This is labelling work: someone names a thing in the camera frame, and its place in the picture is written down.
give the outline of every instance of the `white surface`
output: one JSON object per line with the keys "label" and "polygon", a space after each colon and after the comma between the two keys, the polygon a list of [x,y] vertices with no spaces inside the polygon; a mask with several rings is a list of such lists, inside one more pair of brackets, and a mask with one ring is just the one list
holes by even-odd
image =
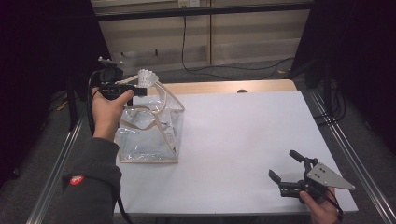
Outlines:
{"label": "white surface", "polygon": [[[268,176],[272,169],[282,181],[303,178],[304,165],[289,155],[291,149],[340,174],[299,91],[177,98],[186,107],[179,163],[118,163],[127,213],[306,213],[298,199],[280,197]],[[358,210],[348,190],[338,189],[336,196],[345,212]]]}

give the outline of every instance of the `metal frame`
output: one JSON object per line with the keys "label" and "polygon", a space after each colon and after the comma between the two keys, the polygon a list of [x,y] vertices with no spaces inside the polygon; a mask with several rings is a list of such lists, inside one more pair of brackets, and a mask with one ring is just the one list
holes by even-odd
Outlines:
{"label": "metal frame", "polygon": [[124,21],[136,19],[152,19],[166,17],[185,17],[185,16],[202,16],[217,14],[234,14],[249,12],[267,12],[267,11],[291,11],[310,9],[317,2],[299,2],[299,3],[282,3],[282,4],[264,4],[236,7],[189,7],[189,8],[172,8],[151,11],[136,12],[111,12],[96,13],[95,18],[98,21]]}
{"label": "metal frame", "polygon": [[[325,113],[326,109],[324,107],[324,101],[318,91],[311,91],[311,97],[314,100],[318,110],[321,113]],[[373,202],[376,210],[378,211],[379,215],[384,220],[384,223],[392,224],[396,223],[396,215],[393,211],[393,208],[390,206],[387,198],[385,197],[382,190],[379,186],[374,182],[373,178],[370,176],[366,168],[364,167],[361,159],[359,159],[358,154],[356,153],[355,149],[350,145],[347,137],[344,135],[343,131],[341,130],[340,126],[337,122],[328,116],[325,116],[326,122],[329,122],[328,127],[332,131],[332,134],[339,144],[340,148],[343,150],[349,164],[351,165],[352,169],[355,171],[358,179],[361,181],[364,189],[366,190],[367,194],[369,195],[371,201]]]}
{"label": "metal frame", "polygon": [[58,181],[61,179],[64,165],[66,164],[67,158],[69,157],[73,145],[78,137],[82,121],[85,119],[85,116],[83,116],[84,114],[85,110],[82,110],[78,123],[75,125],[73,131],[69,132],[67,135],[58,160],[55,162],[52,172],[47,179],[46,185],[41,190],[40,196],[35,202],[35,207],[27,219],[26,224],[39,224],[43,221],[47,213],[47,209],[49,208],[52,196],[55,193]]}

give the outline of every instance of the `human hand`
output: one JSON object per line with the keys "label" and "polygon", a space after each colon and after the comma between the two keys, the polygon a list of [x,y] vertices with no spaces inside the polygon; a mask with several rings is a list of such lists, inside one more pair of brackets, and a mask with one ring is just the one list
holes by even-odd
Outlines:
{"label": "human hand", "polygon": [[93,137],[104,138],[109,141],[114,140],[118,129],[118,123],[124,109],[124,105],[132,99],[134,92],[131,90],[123,93],[115,100],[107,100],[98,88],[92,89],[92,113],[95,122],[95,132]]}
{"label": "human hand", "polygon": [[[326,196],[335,202],[335,189],[329,188],[326,191]],[[312,224],[333,224],[338,222],[337,209],[325,199],[320,199],[316,202],[307,192],[300,192],[301,199],[311,210]]]}

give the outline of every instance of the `wall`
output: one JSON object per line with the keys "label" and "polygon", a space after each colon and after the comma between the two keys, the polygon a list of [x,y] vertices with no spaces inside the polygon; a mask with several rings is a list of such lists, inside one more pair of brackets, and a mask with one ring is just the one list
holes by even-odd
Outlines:
{"label": "wall", "polygon": [[[160,0],[155,3],[152,1],[155,0],[150,0],[146,4],[99,7],[104,1],[92,0],[92,4],[97,13],[177,8],[177,1]],[[280,3],[281,1],[203,0],[201,7],[208,7],[210,2],[214,7],[222,7]],[[185,63],[189,66],[199,66],[293,56],[308,13],[309,10],[299,10],[188,17]],[[113,58],[125,61],[125,57],[120,56],[123,52],[124,56],[129,57],[129,61],[133,61],[129,62],[128,66],[145,63],[173,65],[157,67],[162,70],[181,67],[183,18],[101,21],[100,26]],[[278,53],[271,49],[274,42],[285,40],[291,41],[286,44],[289,48],[288,52]],[[155,55],[156,50],[160,56],[166,54],[167,57],[155,58],[159,56]]]}

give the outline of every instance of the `metal bracket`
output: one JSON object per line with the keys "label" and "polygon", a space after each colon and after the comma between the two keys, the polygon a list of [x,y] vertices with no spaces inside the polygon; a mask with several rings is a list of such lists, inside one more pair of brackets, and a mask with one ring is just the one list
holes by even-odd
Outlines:
{"label": "metal bracket", "polygon": [[355,186],[321,162],[314,166],[314,168],[306,174],[306,177],[327,187],[356,189]]}

